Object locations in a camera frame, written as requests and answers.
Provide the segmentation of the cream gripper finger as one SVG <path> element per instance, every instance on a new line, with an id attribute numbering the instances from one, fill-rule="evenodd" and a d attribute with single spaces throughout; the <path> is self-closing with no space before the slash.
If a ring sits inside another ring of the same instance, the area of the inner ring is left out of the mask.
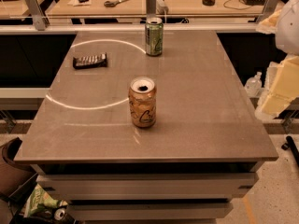
<path id="1" fill-rule="evenodd" d="M 280 63 L 269 64 L 255 116 L 257 119 L 277 118 L 298 97 L 299 57 L 288 55 Z"/>
<path id="2" fill-rule="evenodd" d="M 262 34 L 274 34 L 277 29 L 278 17 L 281 13 L 281 10 L 274 12 L 268 18 L 260 21 L 256 27 L 256 31 Z"/>

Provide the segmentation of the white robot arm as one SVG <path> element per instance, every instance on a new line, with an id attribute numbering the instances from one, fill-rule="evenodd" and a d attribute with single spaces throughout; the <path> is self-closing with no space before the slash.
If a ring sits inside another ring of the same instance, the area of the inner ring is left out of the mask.
<path id="1" fill-rule="evenodd" d="M 255 116 L 267 120 L 276 118 L 299 97 L 299 0 L 289 0 L 260 22 L 257 30 L 274 33 L 276 47 L 287 54 L 280 63 L 270 63 L 266 71 Z"/>

